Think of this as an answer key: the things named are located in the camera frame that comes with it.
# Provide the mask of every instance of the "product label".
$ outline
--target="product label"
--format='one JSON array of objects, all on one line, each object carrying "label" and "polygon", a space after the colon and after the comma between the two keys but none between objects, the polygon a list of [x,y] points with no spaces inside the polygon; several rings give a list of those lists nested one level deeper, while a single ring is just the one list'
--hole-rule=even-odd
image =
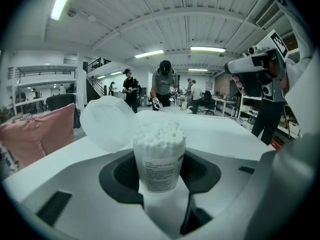
[{"label": "product label", "polygon": [[143,157],[145,186],[150,192],[166,192],[176,187],[184,155],[164,159]]}]

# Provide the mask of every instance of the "black shirt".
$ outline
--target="black shirt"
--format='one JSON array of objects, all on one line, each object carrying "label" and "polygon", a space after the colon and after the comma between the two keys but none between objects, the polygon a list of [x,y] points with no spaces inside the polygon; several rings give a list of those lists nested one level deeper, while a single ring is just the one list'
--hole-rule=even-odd
[{"label": "black shirt", "polygon": [[[127,90],[131,87],[133,88],[138,88],[137,80],[133,77],[129,80],[128,78],[124,80],[123,82],[123,87],[126,88]],[[137,90],[134,90],[132,93],[127,92],[126,95],[128,97],[136,97],[137,96]]]}]

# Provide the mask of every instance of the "ceiling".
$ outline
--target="ceiling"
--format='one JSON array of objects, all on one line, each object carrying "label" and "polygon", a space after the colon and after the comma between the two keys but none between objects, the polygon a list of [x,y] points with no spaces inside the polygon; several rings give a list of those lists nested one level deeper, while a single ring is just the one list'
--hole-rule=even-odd
[{"label": "ceiling", "polygon": [[[282,12],[266,30],[256,25],[273,0],[68,0],[58,21],[50,18],[54,1],[29,0],[9,29],[14,35],[9,45],[17,50],[81,50],[86,56],[150,71],[169,60],[181,74],[192,68],[215,75],[272,29],[280,36],[292,32]],[[68,16],[70,10],[75,16]],[[191,52],[191,46],[226,52]],[[134,57],[155,50],[164,54]]]}]

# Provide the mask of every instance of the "cotton swab container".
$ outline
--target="cotton swab container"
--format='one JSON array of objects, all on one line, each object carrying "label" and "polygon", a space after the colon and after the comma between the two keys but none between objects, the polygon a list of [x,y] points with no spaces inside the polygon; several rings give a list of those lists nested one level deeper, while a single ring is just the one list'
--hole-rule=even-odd
[{"label": "cotton swab container", "polygon": [[176,187],[186,150],[186,136],[176,121],[168,118],[140,124],[133,137],[133,150],[146,191],[165,193]]}]

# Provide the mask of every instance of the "white machine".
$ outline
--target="white machine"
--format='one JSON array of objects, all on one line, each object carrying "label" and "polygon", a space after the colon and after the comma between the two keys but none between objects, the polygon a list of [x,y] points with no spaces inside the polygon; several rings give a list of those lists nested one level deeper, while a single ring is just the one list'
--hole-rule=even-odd
[{"label": "white machine", "polygon": [[[286,76],[288,49],[275,30],[257,45],[248,49],[249,56],[232,60],[224,65],[228,74],[238,75],[248,96],[263,97],[273,102],[284,102],[281,80]],[[270,60],[278,65],[276,77],[270,75]]]},{"label": "white machine", "polygon": [[[284,97],[277,81],[285,74],[287,52],[275,34],[250,49],[252,55],[229,62],[226,71],[240,75],[248,95],[280,102]],[[265,75],[265,58],[280,63],[278,77]],[[168,236],[145,213],[132,150],[65,168],[31,193],[21,212],[46,239],[268,239],[312,186],[319,137],[306,133],[259,162],[187,149],[180,176],[189,197],[177,237]]]}]

